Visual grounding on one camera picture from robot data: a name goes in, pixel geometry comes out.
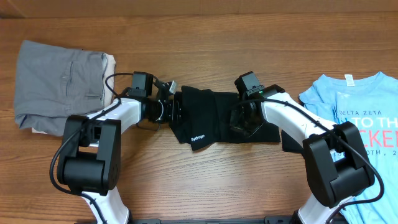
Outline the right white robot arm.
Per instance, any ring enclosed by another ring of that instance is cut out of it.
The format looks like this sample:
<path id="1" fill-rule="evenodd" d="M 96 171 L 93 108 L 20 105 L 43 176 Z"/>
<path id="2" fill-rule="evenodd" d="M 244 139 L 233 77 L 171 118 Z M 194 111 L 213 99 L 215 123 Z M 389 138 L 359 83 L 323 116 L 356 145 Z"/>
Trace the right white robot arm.
<path id="1" fill-rule="evenodd" d="M 336 124 L 313 114 L 280 86 L 260 84 L 253 72 L 234 84 L 239 102 L 229 110 L 231 130 L 248 138 L 271 123 L 303 148 L 312 194 L 291 217 L 270 217 L 266 223 L 332 223 L 342 208 L 354 204 L 355 196 L 379 180 L 353 123 Z"/>

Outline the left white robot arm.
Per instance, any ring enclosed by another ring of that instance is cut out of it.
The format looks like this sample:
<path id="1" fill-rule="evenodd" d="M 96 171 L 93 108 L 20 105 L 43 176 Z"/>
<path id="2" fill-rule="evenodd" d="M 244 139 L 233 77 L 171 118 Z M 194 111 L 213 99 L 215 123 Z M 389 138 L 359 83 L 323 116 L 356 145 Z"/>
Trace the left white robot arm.
<path id="1" fill-rule="evenodd" d="M 121 135 L 146 119 L 151 123 L 177 123 L 181 104 L 173 98 L 175 81 L 163 82 L 146 72 L 133 72 L 132 84 L 99 112 L 67 118 L 62 145 L 50 163 L 52 185 L 68 195 L 81 197 L 95 216 L 95 223 L 132 223 L 116 187 L 121 171 Z"/>

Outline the black t-shirt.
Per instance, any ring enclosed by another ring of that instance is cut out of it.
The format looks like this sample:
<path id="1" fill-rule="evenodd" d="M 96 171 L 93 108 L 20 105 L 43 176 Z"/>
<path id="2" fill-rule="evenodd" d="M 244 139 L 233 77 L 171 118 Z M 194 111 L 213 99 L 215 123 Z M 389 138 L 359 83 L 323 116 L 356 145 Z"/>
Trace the black t-shirt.
<path id="1" fill-rule="evenodd" d="M 170 124 L 179 143 L 191 145 L 193 151 L 203 149 L 215 142 L 250 143 L 280 142 L 276 125 L 263 123 L 248 137 L 230 129 L 229 110 L 238 102 L 238 95 L 231 92 L 213 92 L 183 86 L 176 92 L 174 100 L 181 107 L 181 119 Z"/>

